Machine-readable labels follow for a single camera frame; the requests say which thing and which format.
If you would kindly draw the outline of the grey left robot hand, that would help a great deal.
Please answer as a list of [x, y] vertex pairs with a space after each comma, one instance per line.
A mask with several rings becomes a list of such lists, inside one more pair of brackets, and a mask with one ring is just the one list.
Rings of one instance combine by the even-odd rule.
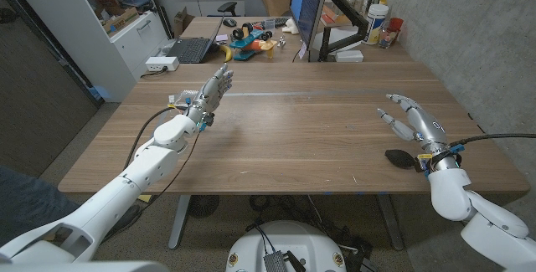
[[228, 70], [228, 65], [224, 63], [198, 91], [184, 114], [195, 123], [212, 126], [214, 111], [224, 93], [232, 87], [233, 74], [234, 71]]

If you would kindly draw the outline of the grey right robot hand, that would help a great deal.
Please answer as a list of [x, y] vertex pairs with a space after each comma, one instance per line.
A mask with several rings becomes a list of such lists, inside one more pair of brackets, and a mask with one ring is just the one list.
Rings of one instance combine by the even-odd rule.
[[378, 116], [390, 126], [396, 136], [404, 141], [417, 141], [421, 148], [429, 153], [437, 153], [446, 149], [447, 137], [440, 122], [426, 112], [416, 101], [397, 94], [387, 94], [386, 97], [400, 105], [408, 117], [410, 126], [396, 120], [386, 111], [378, 108]]

